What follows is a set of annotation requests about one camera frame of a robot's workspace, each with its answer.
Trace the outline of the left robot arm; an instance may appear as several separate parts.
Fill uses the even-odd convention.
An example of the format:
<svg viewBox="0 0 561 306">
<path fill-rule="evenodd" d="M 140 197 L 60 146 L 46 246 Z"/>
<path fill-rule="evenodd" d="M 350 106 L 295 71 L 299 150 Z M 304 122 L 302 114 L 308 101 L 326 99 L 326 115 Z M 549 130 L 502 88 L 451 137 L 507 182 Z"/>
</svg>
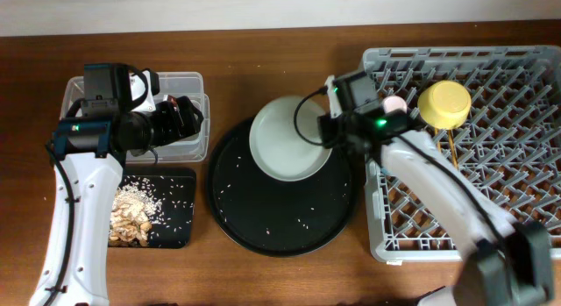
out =
<svg viewBox="0 0 561 306">
<path fill-rule="evenodd" d="M 187 96 L 164 96 L 160 77 L 124 63 L 84 67 L 83 96 L 46 143 L 56 196 L 32 305 L 106 305 L 110 213 L 127 154 L 141 155 L 200 132 Z"/>
</svg>

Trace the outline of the pink cup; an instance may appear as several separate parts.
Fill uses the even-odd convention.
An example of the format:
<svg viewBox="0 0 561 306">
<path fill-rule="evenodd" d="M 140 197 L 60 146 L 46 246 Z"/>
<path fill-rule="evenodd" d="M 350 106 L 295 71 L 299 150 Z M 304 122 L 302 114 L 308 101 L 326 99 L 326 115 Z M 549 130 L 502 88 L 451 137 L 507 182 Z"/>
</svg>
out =
<svg viewBox="0 0 561 306">
<path fill-rule="evenodd" d="M 382 109 L 384 110 L 385 113 L 391 113 L 397 110 L 402 112 L 407 112 L 408 105 L 402 97 L 392 95 L 392 96 L 387 96 L 383 99 Z"/>
</svg>

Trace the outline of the food scraps pile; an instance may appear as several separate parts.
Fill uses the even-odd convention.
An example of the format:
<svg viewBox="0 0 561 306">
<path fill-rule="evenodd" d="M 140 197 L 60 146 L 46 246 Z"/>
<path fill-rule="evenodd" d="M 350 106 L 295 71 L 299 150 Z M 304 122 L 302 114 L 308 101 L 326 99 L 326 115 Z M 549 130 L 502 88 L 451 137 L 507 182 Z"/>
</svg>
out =
<svg viewBox="0 0 561 306">
<path fill-rule="evenodd" d="M 110 213 L 109 247 L 148 247 L 156 225 L 163 224 L 162 201 L 144 182 L 117 189 Z"/>
</svg>

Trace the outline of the wooden chopstick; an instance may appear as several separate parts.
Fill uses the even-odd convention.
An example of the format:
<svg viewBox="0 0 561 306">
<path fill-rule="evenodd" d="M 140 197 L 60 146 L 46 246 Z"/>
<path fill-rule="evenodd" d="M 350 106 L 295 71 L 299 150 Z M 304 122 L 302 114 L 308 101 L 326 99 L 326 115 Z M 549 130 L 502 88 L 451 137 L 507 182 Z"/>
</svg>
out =
<svg viewBox="0 0 561 306">
<path fill-rule="evenodd" d="M 435 129 L 435 135 L 434 135 L 434 140 L 435 140 L 435 144 L 437 146 L 437 150 L 441 153 L 442 152 L 442 141 L 443 141 L 443 137 L 445 135 L 445 131 L 441 130 L 441 129 Z"/>
<path fill-rule="evenodd" d="M 455 142 L 454 142 L 454 138 L 453 138 L 453 130 L 447 130 L 447 136 L 448 136 L 448 143 L 450 146 L 450 150 L 451 150 L 451 159 L 452 159 L 452 164 L 456 169 L 459 169 L 459 164 L 458 164 L 458 155 L 457 155 L 457 150 L 455 147 Z"/>
</svg>

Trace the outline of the grey round plate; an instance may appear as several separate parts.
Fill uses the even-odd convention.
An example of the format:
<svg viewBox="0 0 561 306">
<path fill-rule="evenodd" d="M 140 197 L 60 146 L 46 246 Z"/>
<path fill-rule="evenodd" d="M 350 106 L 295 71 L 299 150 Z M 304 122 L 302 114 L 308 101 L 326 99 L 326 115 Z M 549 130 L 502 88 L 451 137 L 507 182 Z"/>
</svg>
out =
<svg viewBox="0 0 561 306">
<path fill-rule="evenodd" d="M 317 103 L 284 96 L 265 105 L 253 119 L 249 146 L 265 174 L 279 181 L 301 181 L 318 172 L 331 150 L 319 146 L 316 119 L 325 114 Z"/>
</svg>

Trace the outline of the yellow bowl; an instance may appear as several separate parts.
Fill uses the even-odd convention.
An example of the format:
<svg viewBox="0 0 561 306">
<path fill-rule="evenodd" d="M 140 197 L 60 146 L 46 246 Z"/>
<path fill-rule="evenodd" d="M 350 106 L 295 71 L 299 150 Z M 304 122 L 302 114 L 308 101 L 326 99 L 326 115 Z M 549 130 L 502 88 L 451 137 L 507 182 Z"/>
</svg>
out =
<svg viewBox="0 0 561 306">
<path fill-rule="evenodd" d="M 467 119 L 472 106 L 468 90 L 458 82 L 440 81 L 424 90 L 417 107 L 421 118 L 437 129 L 452 130 Z"/>
</svg>

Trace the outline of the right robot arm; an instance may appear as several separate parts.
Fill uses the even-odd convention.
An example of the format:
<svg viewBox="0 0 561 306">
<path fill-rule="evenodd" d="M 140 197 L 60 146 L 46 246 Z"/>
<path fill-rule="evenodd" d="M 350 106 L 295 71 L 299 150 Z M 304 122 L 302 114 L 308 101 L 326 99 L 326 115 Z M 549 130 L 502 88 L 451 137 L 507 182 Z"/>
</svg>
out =
<svg viewBox="0 0 561 306">
<path fill-rule="evenodd" d="M 444 228 L 463 261 L 456 283 L 417 305 L 545 305 L 555 298 L 550 237 L 519 222 L 472 185 L 438 150 L 421 121 L 374 102 L 364 71 L 327 78 L 321 146 L 349 146 L 402 181 Z"/>
</svg>

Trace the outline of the gold brown snack wrapper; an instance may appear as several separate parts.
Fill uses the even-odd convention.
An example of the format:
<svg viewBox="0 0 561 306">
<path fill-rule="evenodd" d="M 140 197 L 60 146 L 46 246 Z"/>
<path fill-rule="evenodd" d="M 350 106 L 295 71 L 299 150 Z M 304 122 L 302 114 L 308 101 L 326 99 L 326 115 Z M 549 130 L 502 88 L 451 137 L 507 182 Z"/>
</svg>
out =
<svg viewBox="0 0 561 306">
<path fill-rule="evenodd" d="M 162 101 L 162 105 L 162 112 L 169 117 L 178 118 L 180 116 L 179 106 L 174 96 L 165 95 Z"/>
</svg>

